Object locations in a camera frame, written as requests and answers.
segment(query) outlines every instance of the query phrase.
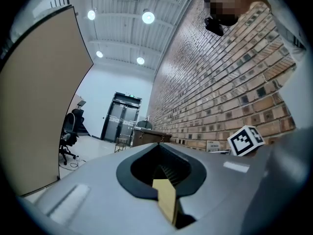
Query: metal frame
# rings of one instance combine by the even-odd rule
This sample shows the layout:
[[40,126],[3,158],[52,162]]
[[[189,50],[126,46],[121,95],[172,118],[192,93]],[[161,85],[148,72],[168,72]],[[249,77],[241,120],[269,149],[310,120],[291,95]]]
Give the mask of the metal frame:
[[[139,105],[133,104],[133,103],[128,103],[128,102],[125,102],[125,101],[123,101],[123,100],[115,99],[116,95],[127,96],[126,94],[119,93],[119,92],[115,92],[115,93],[114,93],[113,99],[112,99],[112,101],[111,101],[110,107],[109,107],[108,112],[107,112],[107,115],[106,115],[106,119],[105,119],[104,124],[103,124],[102,132],[101,132],[101,137],[100,137],[101,140],[104,140],[104,141],[107,141],[107,142],[112,142],[112,141],[110,141],[110,140],[106,140],[106,139],[104,138],[104,136],[105,136],[105,133],[106,133],[106,130],[107,130],[107,127],[108,127],[108,123],[109,123],[109,121],[108,121],[108,119],[109,119],[109,112],[110,112],[110,110],[111,110],[111,108],[112,108],[113,103],[121,103],[121,104],[124,104],[124,105],[129,105],[129,106],[132,106],[132,107],[136,107],[136,108],[137,108],[137,112],[136,112],[136,115],[135,115],[135,121],[137,121],[138,115],[139,115],[140,106],[141,106],[141,102],[142,102],[142,98],[140,98],[140,97],[132,97],[132,98],[135,98],[135,99],[139,99],[139,100],[140,100]],[[133,128],[133,130],[132,130],[132,132],[131,132],[130,140],[132,140],[133,133],[134,133],[134,128]]]

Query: white wall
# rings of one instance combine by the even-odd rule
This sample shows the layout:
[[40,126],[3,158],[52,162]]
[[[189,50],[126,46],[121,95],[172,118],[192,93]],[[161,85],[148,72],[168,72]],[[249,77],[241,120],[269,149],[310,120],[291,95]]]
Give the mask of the white wall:
[[90,135],[100,137],[114,93],[129,93],[142,98],[139,116],[146,117],[153,80],[142,75],[127,75],[121,70],[94,65],[85,76],[76,94],[86,104],[82,107],[84,126]]

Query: black office chair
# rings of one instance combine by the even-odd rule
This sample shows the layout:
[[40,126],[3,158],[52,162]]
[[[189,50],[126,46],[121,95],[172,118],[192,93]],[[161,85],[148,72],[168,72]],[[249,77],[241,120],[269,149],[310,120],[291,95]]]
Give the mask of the black office chair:
[[67,146],[73,146],[77,142],[77,138],[79,137],[77,130],[83,121],[82,113],[76,109],[68,113],[64,119],[59,148],[59,153],[61,153],[64,158],[64,165],[67,165],[65,154],[71,155],[73,159],[76,158],[76,155],[72,154]]

